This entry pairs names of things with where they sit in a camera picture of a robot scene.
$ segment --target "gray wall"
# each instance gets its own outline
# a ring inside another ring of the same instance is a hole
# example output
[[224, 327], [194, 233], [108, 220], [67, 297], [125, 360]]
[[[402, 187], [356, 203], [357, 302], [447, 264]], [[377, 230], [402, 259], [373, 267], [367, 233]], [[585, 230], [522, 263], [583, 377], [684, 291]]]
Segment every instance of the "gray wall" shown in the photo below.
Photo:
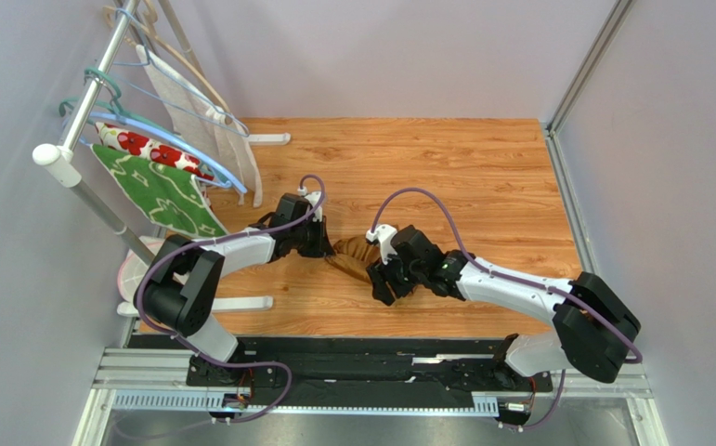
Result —
[[176, 9], [241, 116], [546, 120], [613, 0], [199, 0]]
[[[114, 280], [125, 247], [31, 159], [58, 141], [58, 102], [79, 94], [104, 48], [100, 3], [0, 2], [0, 444], [69, 444], [102, 349], [124, 327]], [[74, 164], [148, 228], [86, 148]]]
[[716, 444], [716, 2], [637, 2], [561, 142], [671, 444]]

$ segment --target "wooden floor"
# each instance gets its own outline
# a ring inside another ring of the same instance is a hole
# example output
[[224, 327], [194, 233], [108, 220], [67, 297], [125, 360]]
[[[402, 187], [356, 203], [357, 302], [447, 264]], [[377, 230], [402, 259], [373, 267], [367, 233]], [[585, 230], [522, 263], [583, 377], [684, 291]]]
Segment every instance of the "wooden floor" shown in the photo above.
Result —
[[[454, 215], [467, 248], [505, 267], [575, 277], [579, 262], [553, 169], [534, 120], [249, 119], [251, 131], [292, 134], [283, 147], [254, 147], [264, 204], [237, 206], [230, 191], [211, 194], [229, 230], [274, 210], [300, 176], [326, 183], [332, 242], [365, 234], [380, 203], [403, 187], [436, 194]], [[315, 189], [315, 183], [308, 184]], [[383, 223], [421, 229], [443, 251], [456, 248], [446, 219], [418, 194], [402, 195]], [[386, 307], [371, 287], [321, 259], [291, 254], [227, 276], [218, 296], [273, 295], [270, 311], [218, 315], [234, 334], [504, 337], [547, 327], [485, 303], [437, 297], [419, 287]]]

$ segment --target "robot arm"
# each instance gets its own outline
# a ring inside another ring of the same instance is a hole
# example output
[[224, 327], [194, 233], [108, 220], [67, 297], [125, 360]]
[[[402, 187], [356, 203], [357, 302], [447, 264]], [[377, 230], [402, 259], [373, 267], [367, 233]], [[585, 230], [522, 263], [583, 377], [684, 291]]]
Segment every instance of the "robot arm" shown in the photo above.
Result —
[[386, 305], [423, 285], [440, 296], [489, 302], [513, 309], [554, 328], [534, 336], [512, 334], [495, 354], [523, 376], [574, 367], [604, 383], [612, 383], [629, 349], [599, 321], [565, 299], [574, 295], [612, 323], [631, 341], [640, 323], [598, 276], [583, 272], [572, 281], [534, 276], [497, 267], [482, 258], [470, 263], [462, 251], [443, 253], [413, 226], [403, 230], [381, 225], [367, 233], [379, 244], [382, 258], [369, 266], [375, 299]]
[[[201, 353], [228, 361], [239, 341], [211, 314], [217, 284], [239, 269], [274, 262], [293, 249], [300, 256], [324, 257], [334, 254], [327, 236], [327, 220], [318, 209], [302, 223], [274, 230], [305, 216], [319, 200], [319, 192], [305, 196], [284, 194], [275, 212], [263, 216], [230, 240], [188, 249], [164, 262], [150, 278], [143, 295], [143, 309], [155, 321], [173, 329]], [[172, 235], [150, 265], [192, 240]], [[175, 276], [188, 275], [184, 284]]]

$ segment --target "clothes hanger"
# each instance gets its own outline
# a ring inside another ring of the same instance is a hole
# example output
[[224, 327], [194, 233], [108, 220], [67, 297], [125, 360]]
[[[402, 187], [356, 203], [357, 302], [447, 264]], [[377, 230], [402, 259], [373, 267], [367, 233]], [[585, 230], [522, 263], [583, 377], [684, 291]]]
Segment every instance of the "clothes hanger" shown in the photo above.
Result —
[[116, 125], [129, 125], [151, 135], [154, 138], [162, 139], [171, 146], [174, 146], [185, 153], [189, 153], [190, 155], [195, 156], [201, 161], [202, 164], [209, 167], [209, 169], [211, 169], [212, 172], [215, 174], [215, 177], [219, 180], [219, 182], [215, 182], [199, 177], [198, 180], [203, 183], [211, 184], [213, 186], [217, 186], [219, 188], [224, 189], [230, 189], [233, 187], [241, 193], [247, 193], [248, 191], [247, 188], [245, 188], [245, 186], [234, 176], [234, 174], [228, 171], [228, 169], [220, 165], [217, 161], [210, 158], [209, 155], [207, 155], [206, 153], [190, 146], [187, 142], [174, 135], [173, 133], [153, 127], [151, 125], [147, 125], [132, 118], [119, 116], [117, 114], [92, 111], [89, 116], [92, 118], [96, 118], [99, 121], [110, 122]]
[[[231, 113], [231, 110], [228, 108], [228, 105], [223, 100], [223, 98], [217, 93], [217, 90], [215, 90], [212, 85], [209, 83], [209, 81], [206, 80], [206, 78], [203, 76], [201, 72], [199, 72], [198, 69], [196, 69], [190, 62], [185, 58], [181, 53], [179, 53], [176, 48], [173, 46], [170, 46], [168, 43], [166, 43], [160, 35], [157, 34], [157, 31], [154, 29], [154, 23], [157, 22], [158, 16], [157, 16], [157, 10], [154, 8], [154, 4], [152, 3], [152, 0], [142, 0], [144, 6], [146, 6], [147, 12], [142, 13], [143, 19], [145, 22], [141, 21], [135, 21], [133, 20], [133, 25], [136, 28], [141, 28], [145, 35], [148, 36], [154, 42], [157, 46], [160, 46], [162, 49], [164, 49], [168, 54], [170, 54], [174, 59], [176, 59], [179, 63], [181, 63], [185, 69], [190, 72], [203, 86], [203, 89], [206, 90], [205, 93], [209, 98], [211, 98], [213, 101], [217, 102], [220, 105], [220, 108], [222, 108], [224, 111]], [[102, 7], [102, 13], [105, 20], [105, 23], [112, 29], [114, 25], [114, 19], [115, 14], [117, 13], [117, 7]], [[129, 37], [124, 38], [125, 42], [128, 43], [131, 46], [136, 46], [137, 43], [132, 40]]]
[[[181, 151], [184, 151], [186, 153], [189, 153], [190, 155], [193, 155], [197, 157], [202, 165], [209, 168], [209, 170], [214, 174], [214, 177], [218, 179], [217, 182], [215, 181], [209, 181], [205, 178], [198, 178], [199, 181], [211, 184], [213, 186], [217, 186], [224, 189], [230, 189], [234, 188], [238, 190], [241, 193], [246, 193], [247, 188], [230, 172], [228, 169], [220, 165], [217, 161], [213, 160], [209, 157], [206, 153], [199, 151], [198, 149], [190, 146], [186, 141], [181, 139], [180, 137], [174, 135], [171, 132], [168, 132], [164, 128], [162, 128], [159, 125], [156, 125], [155, 123], [152, 123], [151, 121], [144, 122], [138, 119], [135, 119], [132, 116], [127, 116], [124, 114], [121, 114], [125, 112], [125, 108], [121, 106], [121, 104], [118, 102], [118, 99], [122, 95], [121, 88], [116, 84], [113, 79], [105, 74], [104, 72], [101, 72], [97, 69], [87, 68], [85, 69], [85, 76], [86, 78], [92, 78], [95, 79], [96, 82], [102, 84], [105, 86], [105, 88], [111, 93], [111, 100], [110, 102], [102, 102], [98, 101], [97, 105], [102, 106], [103, 108], [107, 109], [111, 113], [102, 113], [99, 111], [92, 111], [88, 115], [87, 123], [90, 125], [94, 124], [94, 121], [91, 118], [96, 118], [102, 121], [107, 121], [111, 123], [115, 123], [117, 125], [130, 125], [138, 130], [141, 130], [155, 138], [159, 138], [167, 142], [168, 144], [175, 146], [176, 148], [180, 149]], [[59, 113], [61, 116], [64, 116], [66, 114], [67, 107], [71, 106], [70, 103], [68, 103], [66, 100], [62, 101], [59, 105]], [[67, 121], [69, 118], [64, 120], [63, 126], [66, 126]], [[85, 140], [85, 138], [80, 138], [80, 142], [86, 146], [90, 146], [91, 144]]]
[[[109, 102], [98, 100], [94, 103], [95, 106], [100, 107], [101, 109], [105, 109], [112, 114], [132, 118], [136, 121], [140, 121], [143, 124], [151, 125], [152, 127], [165, 130], [162, 125], [153, 122], [151, 119], [125, 109], [124, 106], [122, 106], [122, 104], [119, 102], [119, 98], [122, 96], [121, 88], [106, 73], [101, 72], [100, 70], [97, 70], [93, 67], [86, 68], [84, 70], [84, 73], [86, 80], [94, 79], [111, 93], [111, 100]], [[77, 101], [77, 97], [65, 98], [64, 100], [62, 100], [59, 104], [59, 114], [61, 115], [61, 117], [65, 116], [67, 112], [71, 112], [74, 109], [74, 105], [75, 103], [77, 103]], [[92, 125], [93, 121], [89, 119], [88, 123]]]
[[[165, 104], [167, 104], [167, 105], [169, 105], [169, 106], [171, 106], [171, 107], [173, 107], [173, 108], [175, 108], [175, 109], [178, 109], [178, 110], [180, 110], [180, 111], [182, 111], [182, 112], [191, 114], [191, 115], [193, 115], [193, 116], [195, 116], [195, 117], [197, 117], [197, 118], [199, 118], [199, 119], [201, 119], [201, 120], [203, 120], [203, 121], [206, 121], [206, 122], [208, 122], [208, 123], [211, 123], [211, 124], [213, 124], [213, 125], [217, 125], [217, 126], [219, 126], [219, 127], [222, 127], [223, 129], [225, 129], [225, 130], [227, 130], [227, 131], [229, 131], [229, 132], [231, 132], [231, 133], [234, 133], [234, 134], [236, 134], [236, 135], [239, 135], [240, 137], [247, 138], [247, 137], [250, 136], [250, 130], [248, 129], [247, 125], [245, 125], [242, 121], [240, 121], [237, 117], [235, 117], [230, 111], [228, 111], [228, 106], [226, 105], [226, 102], [217, 94], [217, 92], [216, 92], [215, 89], [209, 84], [209, 82], [206, 81], [206, 78], [204, 78], [204, 77], [201, 75], [201, 73], [200, 73], [198, 70], [196, 70], [195, 67], [193, 67], [192, 64], [190, 64], [189, 61], [187, 61], [187, 59], [185, 59], [181, 54], [179, 54], [172, 46], [169, 46], [168, 44], [166, 44], [156, 33], [152, 33], [153, 28], [151, 28], [151, 29], [148, 28], [148, 27], [145, 26], [143, 23], [141, 23], [140, 21], [138, 21], [138, 20], [135, 18], [135, 16], [133, 16], [132, 14], [130, 14], [129, 12], [125, 11], [125, 10], [122, 9], [122, 8], [118, 8], [118, 7], [103, 7], [103, 11], [105, 12], [105, 21], [106, 21], [106, 22], [108, 23], [108, 25], [111, 26], [111, 27], [112, 27], [112, 17], [111, 17], [111, 14], [113, 14], [113, 15], [115, 15], [115, 14], [124, 14], [125, 16], [127, 16], [127, 18], [129, 18], [129, 19], [131, 20], [131, 22], [133, 23], [133, 25], [137, 28], [138, 36], [140, 37], [140, 40], [142, 41], [142, 42], [141, 42], [141, 43], [142, 43], [142, 45], [141, 45], [142, 48], [141, 48], [141, 49], [144, 51], [145, 58], [146, 58], [146, 61], [147, 61], [146, 63], [142, 63], [142, 62], [139, 62], [139, 63], [120, 62], [120, 63], [114, 63], [114, 65], [132, 66], [132, 67], [136, 67], [136, 66], [137, 66], [137, 67], [143, 67], [143, 66], [147, 66], [147, 65], [149, 65], [149, 64], [152, 65], [152, 66], [153, 66], [158, 72], [160, 72], [162, 75], [164, 75], [165, 77], [171, 79], [172, 81], [174, 81], [175, 83], [177, 83], [178, 85], [180, 85], [182, 88], [186, 89], [189, 93], [195, 95], [196, 97], [198, 97], [198, 98], [200, 98], [201, 100], [203, 100], [204, 102], [206, 102], [207, 105], [209, 105], [210, 107], [212, 107], [214, 110], [216, 110], [216, 111], [218, 111], [218, 112], [224, 114], [224, 115], [225, 115], [225, 120], [224, 120], [225, 122], [221, 123], [221, 122], [218, 122], [218, 121], [214, 121], [214, 120], [212, 120], [212, 119], [209, 119], [209, 118], [207, 118], [207, 117], [201, 116], [201, 115], [199, 115], [199, 114], [197, 114], [197, 113], [195, 113], [195, 112], [189, 111], [189, 110], [187, 110], [187, 109], [185, 109], [185, 108], [183, 108], [183, 107], [179, 107], [179, 106], [177, 106], [177, 105], [175, 105], [175, 104], [173, 104], [173, 103], [171, 103], [171, 102], [169, 102], [169, 101], [167, 101], [167, 100], [164, 100], [164, 99], [162, 99], [162, 98], [160, 98], [160, 97], [158, 97], [158, 96], [156, 96], [156, 95], [150, 93], [149, 91], [147, 91], [147, 90], [145, 90], [145, 89], [143, 89], [143, 88], [141, 88], [141, 87], [139, 87], [139, 86], [137, 86], [137, 85], [132, 84], [131, 82], [129, 82], [129, 81], [127, 81], [127, 80], [121, 78], [120, 76], [116, 76], [116, 75], [114, 75], [114, 74], [111, 74], [111, 76], [113, 76], [114, 78], [119, 79], [121, 82], [123, 82], [123, 83], [125, 83], [125, 84], [128, 84], [128, 85], [132, 86], [133, 88], [135, 88], [136, 90], [140, 91], [141, 93], [144, 93], [144, 94], [146, 94], [146, 95], [148, 95], [148, 96], [150, 96], [150, 97], [152, 97], [152, 98], [158, 99], [159, 101], [161, 101], [161, 102], [163, 102], [163, 103], [165, 103]], [[185, 85], [184, 83], [179, 82], [177, 79], [175, 79], [173, 76], [171, 76], [168, 72], [166, 72], [164, 69], [162, 69], [160, 66], [158, 66], [157, 63], [155, 63], [154, 60], [153, 60], [153, 58], [152, 58], [152, 54], [153, 54], [153, 53], [151, 53], [151, 52], [149, 51], [148, 45], [146, 45], [146, 43], [147, 43], [147, 38], [148, 38], [148, 37], [150, 37], [150, 38], [152, 39], [152, 41], [154, 41], [155, 44], [157, 44], [157, 45], [161, 46], [163, 49], [165, 49], [165, 50], [166, 50], [169, 54], [171, 54], [175, 59], [179, 60], [179, 61], [185, 66], [185, 68], [188, 69], [188, 71], [190, 71], [190, 72], [202, 83], [202, 85], [204, 85], [204, 88], [210, 93], [210, 96], [215, 97], [215, 100], [218, 102], [218, 104], [213, 103], [211, 99], [207, 98], [207, 96], [204, 95], [202, 92], [197, 91], [197, 89], [195, 89], [195, 90], [194, 90], [194, 89], [190, 89], [190, 87], [189, 87], [188, 85]], [[138, 46], [138, 43], [136, 43], [135, 41], [133, 41], [132, 39], [130, 39], [130, 38], [128, 38], [128, 37], [125, 38], [124, 40], [125, 40], [127, 43], [129, 43], [130, 45], [132, 45], [132, 46]], [[229, 127], [228, 124], [231, 124], [231, 122], [234, 122], [234, 123], [237, 125], [238, 129], [241, 129], [241, 131], [240, 131], [240, 130], [235, 130], [234, 128]]]
[[[135, 18], [135, 16], [133, 16], [132, 14], [130, 14], [129, 12], [127, 12], [126, 10], [124, 10], [124, 9], [122, 9], [122, 8], [115, 8], [115, 9], [114, 9], [114, 13], [124, 14], [124, 15], [125, 15], [127, 18], [129, 18], [133, 23], [135, 23], [135, 24], [140, 24], [140, 22], [137, 21], [137, 19]], [[150, 93], [149, 91], [147, 91], [147, 90], [145, 90], [145, 89], [143, 89], [143, 88], [141, 88], [141, 87], [139, 87], [139, 86], [137, 86], [137, 85], [131, 83], [130, 81], [128, 81], [128, 80], [124, 79], [123, 77], [120, 77], [120, 76], [118, 76], [118, 75], [116, 75], [116, 74], [111, 73], [111, 77], [113, 77], [114, 79], [118, 79], [118, 80], [119, 80], [120, 82], [122, 82], [123, 84], [127, 84], [127, 85], [132, 86], [134, 89], [140, 91], [140, 92], [143, 93], [143, 94], [146, 94], [146, 95], [148, 95], [148, 96], [150, 96], [150, 97], [152, 97], [152, 98], [155, 98], [155, 99], [159, 100], [160, 102], [162, 102], [162, 103], [164, 103], [164, 104], [166, 104], [166, 105], [168, 105], [168, 106], [170, 106], [170, 107], [173, 107], [173, 108], [175, 108], [175, 109], [177, 109], [177, 110], [179, 110], [179, 111], [181, 111], [181, 112], [190, 114], [190, 115], [192, 115], [192, 116], [194, 116], [194, 117], [196, 117], [196, 118], [198, 118], [198, 119], [200, 119], [200, 120], [202, 120], [202, 121], [208, 122], [208, 123], [213, 124], [213, 125], [217, 125], [217, 126], [223, 128], [224, 130], [227, 130], [228, 132], [231, 132], [231, 133], [234, 133], [234, 134], [236, 134], [236, 135], [239, 135], [240, 137], [243, 137], [243, 138], [247, 138], [247, 137], [250, 136], [250, 130], [248, 129], [247, 125], [243, 124], [242, 121], [240, 121], [239, 119], [237, 119], [233, 114], [231, 114], [231, 113], [228, 112], [228, 111], [224, 111], [223, 108], [220, 107], [219, 105], [215, 105], [209, 98], [207, 98], [203, 93], [201, 93], [200, 91], [198, 91], [198, 89], [195, 88], [194, 86], [192, 86], [192, 85], [187, 85], [187, 82], [181, 82], [181, 81], [179, 81], [178, 79], [174, 78], [174, 76], [172, 76], [169, 72], [167, 72], [167, 71], [164, 70], [162, 67], [160, 67], [160, 66], [154, 61], [154, 59], [152, 58], [153, 53], [151, 53], [151, 52], [149, 51], [149, 49], [147, 48], [147, 46], [148, 46], [148, 45], [147, 45], [148, 40], [147, 40], [147, 37], [146, 37], [146, 34], [145, 34], [145, 30], [143, 30], [142, 27], [141, 27], [141, 28], [138, 28], [138, 29], [137, 29], [137, 33], [138, 33], [138, 36], [140, 37], [141, 43], [143, 44], [143, 45], [137, 46], [137, 47], [139, 48], [139, 50], [142, 50], [142, 51], [143, 51], [144, 57], [145, 57], [145, 59], [146, 59], [146, 62], [138, 62], [138, 63], [133, 63], [133, 62], [113, 62], [113, 65], [116, 65], [116, 66], [126, 66], [126, 67], [145, 67], [145, 66], [151, 65], [152, 67], [154, 67], [155, 70], [157, 70], [158, 72], [160, 72], [160, 74], [162, 74], [162, 75], [165, 76], [166, 78], [170, 79], [171, 81], [173, 81], [173, 82], [176, 83], [177, 85], [181, 86], [182, 88], [184, 88], [185, 90], [187, 90], [190, 94], [196, 96], [197, 98], [199, 98], [200, 100], [202, 100], [203, 102], [205, 102], [205, 103], [206, 103], [208, 106], [210, 106], [213, 110], [215, 110], [215, 111], [217, 111], [217, 112], [219, 112], [219, 113], [221, 113], [221, 114], [224, 114], [230, 121], [236, 123], [238, 129], [235, 130], [234, 128], [229, 127], [228, 125], [226, 125], [225, 123], [221, 123], [221, 122], [219, 122], [219, 121], [215, 121], [215, 120], [210, 119], [210, 118], [208, 118], [208, 117], [201, 116], [201, 115], [199, 115], [198, 113], [196, 113], [196, 112], [194, 112], [194, 111], [190, 111], [190, 110], [188, 110], [188, 109], [185, 109], [184, 107], [180, 107], [180, 106], [174, 104], [173, 102], [170, 102], [170, 101], [168, 101], [168, 100], [165, 100], [165, 99], [163, 99], [163, 98], [160, 98], [159, 96], [156, 96], [156, 95]]]

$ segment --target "white towel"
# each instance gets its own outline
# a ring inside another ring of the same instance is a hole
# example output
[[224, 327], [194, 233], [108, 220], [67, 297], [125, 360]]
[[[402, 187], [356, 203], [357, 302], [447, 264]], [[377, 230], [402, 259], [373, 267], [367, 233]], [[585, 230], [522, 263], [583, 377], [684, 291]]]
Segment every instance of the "white towel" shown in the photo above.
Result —
[[[136, 52], [140, 61], [147, 63], [146, 51], [143, 46], [136, 46]], [[156, 54], [150, 52], [150, 56], [151, 61], [157, 66], [148, 64], [144, 69], [160, 98], [212, 121], [225, 124], [227, 116], [220, 107], [213, 108], [195, 85]], [[165, 109], [171, 115], [174, 131], [191, 146], [203, 151], [234, 174], [246, 188], [254, 192], [254, 207], [261, 205], [261, 176], [248, 138], [229, 132], [171, 105], [165, 104]], [[228, 127], [240, 131], [234, 122], [231, 122]], [[243, 201], [244, 197], [240, 196], [240, 204]]]

